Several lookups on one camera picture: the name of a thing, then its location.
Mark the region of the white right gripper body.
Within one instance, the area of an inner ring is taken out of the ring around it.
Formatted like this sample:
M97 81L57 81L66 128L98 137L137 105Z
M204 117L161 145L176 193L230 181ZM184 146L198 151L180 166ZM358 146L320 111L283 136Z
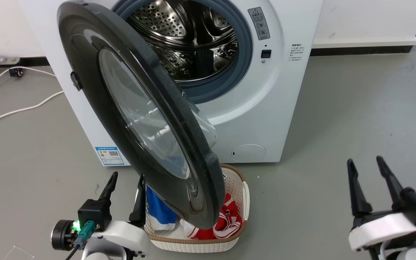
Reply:
M372 260L416 260L416 224L403 213L362 224L348 240L352 251L368 251Z

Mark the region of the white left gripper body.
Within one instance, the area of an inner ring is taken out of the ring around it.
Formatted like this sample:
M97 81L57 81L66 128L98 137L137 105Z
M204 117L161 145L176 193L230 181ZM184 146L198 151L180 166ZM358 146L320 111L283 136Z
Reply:
M149 255L146 232L124 221L112 221L95 232L83 249L83 260L144 260Z

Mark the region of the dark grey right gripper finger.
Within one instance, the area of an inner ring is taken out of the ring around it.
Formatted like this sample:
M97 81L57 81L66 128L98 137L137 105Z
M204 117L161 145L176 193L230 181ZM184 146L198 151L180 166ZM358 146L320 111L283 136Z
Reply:
M393 211L401 211L404 206L404 202L401 197L401 191L403 191L403 186L400 184L397 177L391 171L391 169L389 168L382 156L378 155L376 157L376 161L380 170L380 174L386 181L392 199L391 208Z
M351 210L354 217L362 217L372 212L372 206L367 202L358 181L358 172L352 159L347 161L348 181L351 199Z

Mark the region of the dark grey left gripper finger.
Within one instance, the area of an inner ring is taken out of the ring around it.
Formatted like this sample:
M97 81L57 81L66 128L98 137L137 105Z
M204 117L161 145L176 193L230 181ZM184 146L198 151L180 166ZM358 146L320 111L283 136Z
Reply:
M114 192L118 179L118 172L112 173L109 181L105 185L101 195L99 196L99 200L110 200L112 192Z
M140 176L135 201L134 208L131 214L129 215L129 223L145 223L146 222L146 181L145 176L142 174Z

